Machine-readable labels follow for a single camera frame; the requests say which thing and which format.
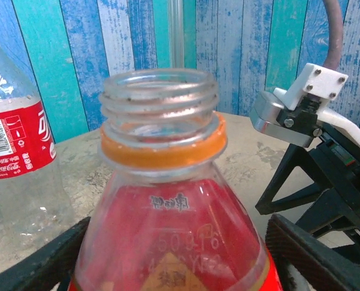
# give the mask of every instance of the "blue wooden wall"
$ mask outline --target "blue wooden wall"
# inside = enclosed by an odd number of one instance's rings
[[[322,0],[183,0],[185,64],[219,82],[223,112],[248,115],[259,90],[287,89],[306,62],[322,64]],[[360,124],[360,0],[340,0],[350,76],[331,106]],[[169,67],[167,0],[3,0],[0,45],[38,86],[57,142],[104,121],[110,75]]]

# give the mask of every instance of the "robotic arm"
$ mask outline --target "robotic arm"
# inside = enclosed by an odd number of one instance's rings
[[[250,113],[254,128],[266,135],[309,147],[322,135],[323,123],[338,129],[360,147],[360,128],[327,107],[338,97],[348,76],[336,72],[342,51],[343,21],[338,0],[324,0],[330,46],[323,66],[307,64],[286,91],[261,92]]]

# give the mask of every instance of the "plastic bottle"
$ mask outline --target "plastic bottle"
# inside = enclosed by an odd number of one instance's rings
[[[273,260],[214,160],[227,143],[204,72],[155,69],[104,83],[102,157],[116,168],[69,290],[282,290]]]
[[[55,158],[36,87],[0,48],[0,252],[33,251],[73,224]]]

